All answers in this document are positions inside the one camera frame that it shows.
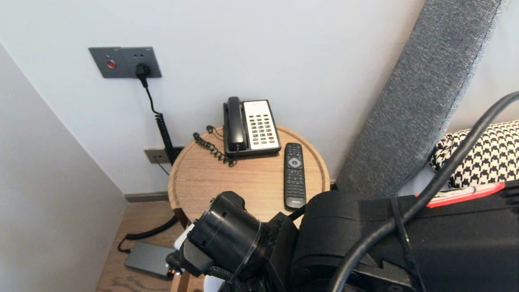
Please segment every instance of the white object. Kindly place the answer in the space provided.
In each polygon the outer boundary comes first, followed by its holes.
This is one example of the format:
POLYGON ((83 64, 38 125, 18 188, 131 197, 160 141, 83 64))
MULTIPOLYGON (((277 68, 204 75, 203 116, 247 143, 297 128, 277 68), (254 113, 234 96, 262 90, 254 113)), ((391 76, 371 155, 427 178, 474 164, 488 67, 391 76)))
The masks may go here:
POLYGON ((204 292, 218 292, 220 286, 225 281, 223 279, 214 276, 205 276, 203 279, 203 291, 204 292))
POLYGON ((177 238, 175 240, 175 243, 173 244, 173 247, 176 249, 176 250, 180 250, 180 247, 182 246, 182 244, 184 243, 184 240, 186 240, 187 238, 187 234, 193 229, 193 227, 195 227, 194 224, 191 224, 189 225, 186 230, 184 230, 184 232, 182 232, 182 234, 180 234, 179 238, 177 238))

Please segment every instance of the gray wall plate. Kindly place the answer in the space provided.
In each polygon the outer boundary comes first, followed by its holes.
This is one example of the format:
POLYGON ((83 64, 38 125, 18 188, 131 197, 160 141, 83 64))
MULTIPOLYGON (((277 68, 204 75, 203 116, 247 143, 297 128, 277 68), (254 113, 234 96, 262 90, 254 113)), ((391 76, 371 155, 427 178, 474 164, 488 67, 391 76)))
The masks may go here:
POLYGON ((121 48, 121 52, 132 78, 137 78, 135 76, 135 67, 139 63, 146 63, 151 68, 152 72, 148 78, 162 77, 152 47, 121 48))
POLYGON ((98 47, 88 50, 104 78, 131 78, 120 47, 98 47), (107 62, 110 60, 116 64, 116 68, 108 67, 107 62))
POLYGON ((135 68, 139 63, 150 67, 148 78, 162 77, 152 47, 91 47, 88 50, 104 78, 137 78, 135 68), (109 61, 115 63, 115 68, 108 66, 109 61))

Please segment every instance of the wooden floor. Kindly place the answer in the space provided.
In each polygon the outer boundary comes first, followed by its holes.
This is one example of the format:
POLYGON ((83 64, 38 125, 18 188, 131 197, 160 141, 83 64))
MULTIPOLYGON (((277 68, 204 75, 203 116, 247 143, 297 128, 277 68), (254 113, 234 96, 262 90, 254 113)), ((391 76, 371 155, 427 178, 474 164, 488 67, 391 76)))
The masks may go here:
MULTIPOLYGON (((171 290, 171 280, 164 280, 124 266, 128 254, 117 250, 117 245, 127 233, 141 233, 166 223, 173 216, 169 202, 132 203, 115 236, 112 249, 99 279, 99 292, 158 292, 171 290)), ((172 228, 142 241, 162 246, 173 246, 173 242, 183 232, 177 223, 172 228)), ((125 241, 122 248, 131 248, 135 242, 125 241)))

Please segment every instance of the baseboard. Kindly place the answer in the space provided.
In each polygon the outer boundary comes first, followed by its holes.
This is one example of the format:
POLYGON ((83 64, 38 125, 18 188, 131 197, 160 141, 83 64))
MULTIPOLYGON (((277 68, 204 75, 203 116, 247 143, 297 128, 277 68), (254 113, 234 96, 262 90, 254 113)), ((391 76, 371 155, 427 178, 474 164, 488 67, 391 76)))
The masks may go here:
POLYGON ((169 201, 168 192, 124 194, 128 203, 169 201))

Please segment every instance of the wooden tabletop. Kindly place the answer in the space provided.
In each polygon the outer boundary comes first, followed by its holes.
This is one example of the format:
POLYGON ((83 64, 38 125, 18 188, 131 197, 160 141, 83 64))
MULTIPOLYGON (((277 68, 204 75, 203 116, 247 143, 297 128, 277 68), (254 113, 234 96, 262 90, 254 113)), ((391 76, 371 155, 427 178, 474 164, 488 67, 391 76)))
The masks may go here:
MULTIPOLYGON (((209 207, 211 198, 223 191, 234 191, 245 199, 247 211, 260 221, 268 221, 279 211, 289 214, 283 206, 283 158, 286 143, 303 146, 307 201, 330 190, 328 169, 317 150, 297 133, 277 126, 281 151, 274 157, 238 160, 229 167, 218 161, 195 141, 180 153, 170 172, 168 194, 173 209, 182 207, 193 221, 209 207)), ((223 138, 205 132, 204 140, 223 151, 223 138)))

